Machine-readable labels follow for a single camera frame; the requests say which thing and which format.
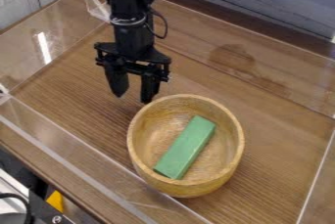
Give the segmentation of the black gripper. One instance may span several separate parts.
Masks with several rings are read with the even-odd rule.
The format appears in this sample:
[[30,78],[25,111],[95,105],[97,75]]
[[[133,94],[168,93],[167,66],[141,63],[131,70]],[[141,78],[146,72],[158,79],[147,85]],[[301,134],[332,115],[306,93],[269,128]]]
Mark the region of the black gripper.
[[137,24],[113,24],[113,42],[96,42],[95,63],[104,67],[112,94],[120,98],[128,90],[128,74],[140,76],[139,100],[147,104],[168,80],[171,59],[154,49],[152,19]]

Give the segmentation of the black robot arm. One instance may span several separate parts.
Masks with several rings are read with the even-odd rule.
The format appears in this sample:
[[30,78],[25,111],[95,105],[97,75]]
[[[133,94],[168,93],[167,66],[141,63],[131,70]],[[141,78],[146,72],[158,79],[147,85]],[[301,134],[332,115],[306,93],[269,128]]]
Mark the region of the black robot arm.
[[95,64],[103,67],[112,94],[120,98],[128,88],[128,75],[140,79],[139,100],[151,102],[159,84],[168,81],[171,58],[154,48],[154,38],[164,39],[168,25],[151,8],[154,0],[105,0],[113,41],[96,42]]

